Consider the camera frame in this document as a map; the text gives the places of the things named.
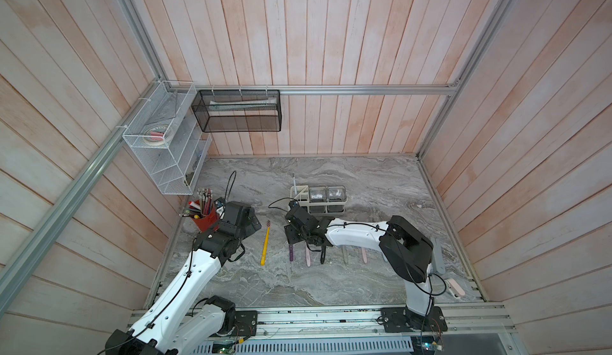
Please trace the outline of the yellow toothbrush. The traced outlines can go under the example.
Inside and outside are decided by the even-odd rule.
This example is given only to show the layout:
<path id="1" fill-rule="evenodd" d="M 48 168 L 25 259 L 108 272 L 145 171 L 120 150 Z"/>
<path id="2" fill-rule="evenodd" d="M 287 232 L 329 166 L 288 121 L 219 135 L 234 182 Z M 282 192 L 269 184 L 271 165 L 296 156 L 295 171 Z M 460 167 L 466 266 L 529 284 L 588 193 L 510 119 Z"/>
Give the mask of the yellow toothbrush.
<path id="1" fill-rule="evenodd" d="M 263 248 L 262 248 L 262 253 L 261 253 L 261 260 L 260 260 L 260 265 L 262 267 L 264 267 L 264 265 L 266 264 L 266 258 L 267 258 L 267 252 L 268 252 L 268 246 L 269 246 L 270 230 L 271 230 L 271 221 L 268 219 L 267 222 L 266 222 L 266 235 L 265 235 L 265 239 L 264 239 L 264 243 L 263 243 Z"/>

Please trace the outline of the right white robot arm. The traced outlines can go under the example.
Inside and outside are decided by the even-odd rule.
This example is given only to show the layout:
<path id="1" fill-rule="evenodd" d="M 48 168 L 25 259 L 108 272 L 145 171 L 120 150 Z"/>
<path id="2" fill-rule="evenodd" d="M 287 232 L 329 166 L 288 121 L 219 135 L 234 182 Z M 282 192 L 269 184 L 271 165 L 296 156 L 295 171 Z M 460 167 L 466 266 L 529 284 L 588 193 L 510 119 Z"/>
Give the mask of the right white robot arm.
<path id="1" fill-rule="evenodd" d="M 285 215 L 288 244 L 305 243 L 309 251 L 320 253 L 324 263 L 328 248 L 351 246 L 383 254 L 392 270 L 404 281 L 406 302 L 403 307 L 384 307 L 377 321 L 388 333 L 448 330 L 446 317 L 434 292 L 434 244 L 413 224 L 401 216 L 388 221 L 354 222 L 339 218 L 317 218 L 301 207 L 297 200 L 288 202 Z"/>

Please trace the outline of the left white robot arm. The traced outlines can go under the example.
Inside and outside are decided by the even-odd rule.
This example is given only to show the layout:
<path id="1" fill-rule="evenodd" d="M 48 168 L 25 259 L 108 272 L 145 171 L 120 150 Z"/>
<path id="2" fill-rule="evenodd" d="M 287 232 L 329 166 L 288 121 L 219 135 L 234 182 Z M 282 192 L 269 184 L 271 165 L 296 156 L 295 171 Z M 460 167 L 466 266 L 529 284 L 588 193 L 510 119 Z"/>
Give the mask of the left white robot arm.
<path id="1" fill-rule="evenodd" d="M 243 241 L 261 229 L 253 207 L 229 202 L 221 218 L 194 239 L 191 254 L 166 290 L 127 331 L 115 330 L 102 354 L 189 354 L 215 334 L 237 334 L 235 304 L 213 296 L 184 322 L 203 288 L 227 262 L 244 256 Z"/>

